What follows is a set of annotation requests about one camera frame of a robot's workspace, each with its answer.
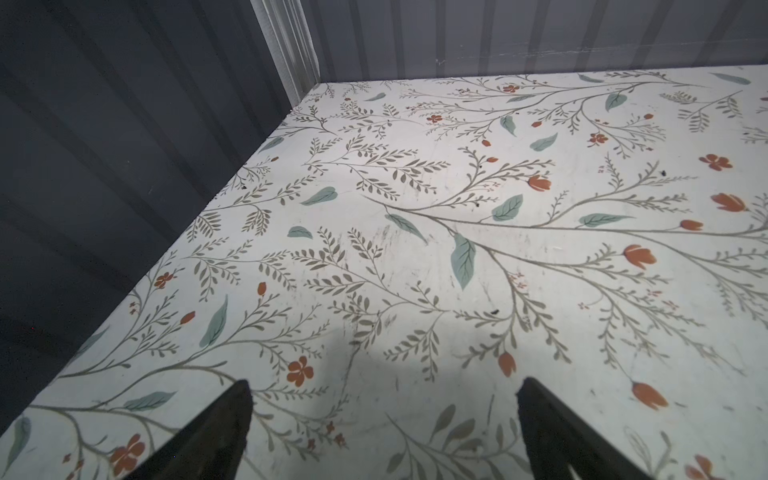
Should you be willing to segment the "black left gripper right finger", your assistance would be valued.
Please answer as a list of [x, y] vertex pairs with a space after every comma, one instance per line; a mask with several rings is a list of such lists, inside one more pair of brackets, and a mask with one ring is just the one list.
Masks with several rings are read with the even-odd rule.
[[535, 378], [524, 379], [517, 402], [535, 479], [649, 477]]

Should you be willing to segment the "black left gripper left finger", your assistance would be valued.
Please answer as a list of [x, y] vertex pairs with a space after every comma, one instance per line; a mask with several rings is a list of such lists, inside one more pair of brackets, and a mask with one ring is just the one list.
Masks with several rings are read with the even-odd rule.
[[253, 399], [238, 380], [153, 453], [129, 479], [233, 479], [250, 429]]

